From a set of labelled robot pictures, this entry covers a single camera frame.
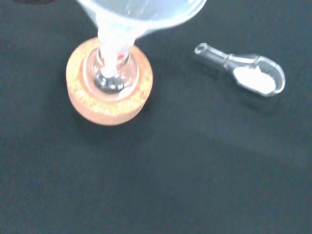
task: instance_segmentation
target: clear plastic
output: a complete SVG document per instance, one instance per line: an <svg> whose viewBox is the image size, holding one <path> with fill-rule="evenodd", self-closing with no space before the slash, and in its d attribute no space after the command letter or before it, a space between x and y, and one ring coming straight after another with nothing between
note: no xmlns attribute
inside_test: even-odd
<svg viewBox="0 0 312 234"><path fill-rule="evenodd" d="M84 61L87 86L99 97L118 100L137 84L139 70L130 50L137 38L182 24L206 0L77 0L98 27L101 46Z"/></svg>
<svg viewBox="0 0 312 234"><path fill-rule="evenodd" d="M271 97L284 90L282 68L264 56L225 54L206 43L199 44L195 54L202 63L227 70L238 85L261 96Z"/></svg>

